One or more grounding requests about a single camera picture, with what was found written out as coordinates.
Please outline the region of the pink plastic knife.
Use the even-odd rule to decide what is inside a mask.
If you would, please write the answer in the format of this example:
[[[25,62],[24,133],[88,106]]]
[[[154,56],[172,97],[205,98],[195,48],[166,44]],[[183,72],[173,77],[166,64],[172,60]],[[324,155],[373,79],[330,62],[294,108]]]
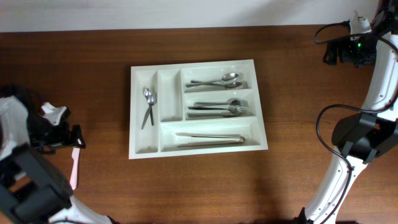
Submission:
[[[73,159],[73,166],[72,172],[70,176],[70,185],[73,190],[77,188],[78,183],[78,161],[80,155],[80,148],[73,148],[72,150],[72,159]]]

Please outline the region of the small steel teaspoon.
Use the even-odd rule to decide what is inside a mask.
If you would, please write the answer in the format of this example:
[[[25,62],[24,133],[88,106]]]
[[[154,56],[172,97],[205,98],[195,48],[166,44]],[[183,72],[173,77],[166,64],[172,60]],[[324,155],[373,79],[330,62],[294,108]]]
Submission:
[[[153,93],[153,92],[152,92],[149,88],[146,88],[146,89],[144,90],[144,96],[145,96],[146,100],[147,100],[148,96],[149,96],[151,93]],[[153,125],[154,125],[153,109],[151,109],[151,111],[150,111],[150,116],[149,116],[149,118],[150,118],[150,121],[151,121],[151,125],[153,126]]]
[[[150,116],[150,111],[151,111],[152,107],[156,104],[156,101],[157,101],[156,96],[153,93],[151,93],[148,96],[148,98],[147,98],[147,103],[148,103],[149,107],[148,107],[148,109],[147,109],[147,111],[146,111],[146,113],[144,115],[144,119],[143,119],[143,122],[142,122],[142,125],[141,125],[141,129],[144,129],[144,127],[146,125],[146,122],[148,120],[148,117]]]

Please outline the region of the steel spoon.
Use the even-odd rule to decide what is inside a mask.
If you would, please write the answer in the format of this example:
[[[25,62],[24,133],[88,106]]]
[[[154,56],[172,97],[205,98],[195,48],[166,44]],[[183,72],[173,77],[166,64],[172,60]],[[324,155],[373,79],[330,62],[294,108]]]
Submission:
[[[199,83],[186,83],[185,86],[187,88],[192,88],[196,86],[201,86],[201,85],[207,85],[207,84],[214,84],[214,83],[220,83],[223,85],[229,85],[234,83],[237,79],[239,78],[238,73],[227,73],[221,77],[219,80],[210,80],[206,82],[199,82]]]
[[[207,84],[207,85],[220,86],[220,87],[223,87],[225,89],[237,89],[237,88],[243,88],[244,87],[244,84],[242,82],[234,82],[234,83],[229,84],[229,85],[223,85],[223,84],[220,84],[220,83]]]

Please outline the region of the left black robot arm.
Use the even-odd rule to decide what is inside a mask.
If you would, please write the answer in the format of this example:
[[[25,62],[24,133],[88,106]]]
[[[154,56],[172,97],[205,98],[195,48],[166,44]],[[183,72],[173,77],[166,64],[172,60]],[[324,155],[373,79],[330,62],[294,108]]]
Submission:
[[[79,201],[47,154],[86,147],[70,110],[33,97],[19,85],[1,87],[1,211],[13,223],[114,223]]]

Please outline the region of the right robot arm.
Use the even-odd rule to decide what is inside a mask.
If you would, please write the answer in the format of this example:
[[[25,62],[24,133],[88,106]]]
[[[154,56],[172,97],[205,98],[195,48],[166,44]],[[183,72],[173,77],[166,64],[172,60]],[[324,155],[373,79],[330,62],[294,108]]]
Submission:
[[[371,21],[354,16],[340,25],[349,35],[324,42],[323,62],[349,62],[356,68],[373,65],[373,76],[362,107],[334,105],[355,114],[339,120],[332,145],[324,144],[333,154],[330,165],[317,194],[294,223],[336,223],[341,204],[359,174],[397,146],[397,0],[379,1]]]

